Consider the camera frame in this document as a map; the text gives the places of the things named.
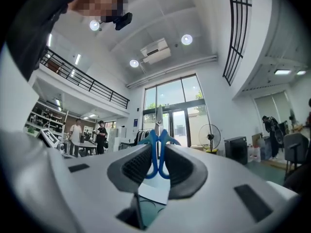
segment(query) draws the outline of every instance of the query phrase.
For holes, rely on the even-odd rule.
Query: bag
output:
[[[107,141],[104,142],[104,148],[105,148],[105,149],[108,148],[108,142],[107,142]]]

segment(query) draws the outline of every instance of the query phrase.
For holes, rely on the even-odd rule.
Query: chair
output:
[[[287,134],[284,136],[284,158],[287,161],[285,178],[288,172],[288,162],[294,163],[296,170],[297,164],[303,164],[306,161],[308,143],[308,139],[301,133]]]

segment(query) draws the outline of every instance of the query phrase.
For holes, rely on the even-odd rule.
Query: air conditioner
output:
[[[145,56],[143,61],[149,64],[156,63],[171,56],[171,50],[164,38],[145,46],[140,51]]]

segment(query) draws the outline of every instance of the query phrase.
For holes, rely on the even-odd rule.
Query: black camera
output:
[[[123,29],[126,25],[130,24],[133,18],[132,13],[126,13],[125,15],[115,19],[113,23],[116,25],[115,29],[116,30],[121,30]]]

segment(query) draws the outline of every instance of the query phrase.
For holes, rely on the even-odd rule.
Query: scissors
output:
[[[157,166],[157,156],[156,156],[156,143],[161,143],[161,154],[160,154],[160,163],[159,167]],[[160,176],[164,179],[169,179],[170,176],[168,174],[165,174],[163,172],[163,166],[164,166],[164,153],[165,153],[165,145],[168,142],[172,142],[176,145],[180,145],[180,143],[169,136],[168,132],[163,127],[163,110],[162,106],[160,105],[157,110],[157,115],[155,119],[155,129],[151,130],[149,135],[142,139],[138,144],[151,144],[152,147],[152,164],[154,167],[154,170],[151,174],[147,174],[146,179],[152,179],[158,172]]]

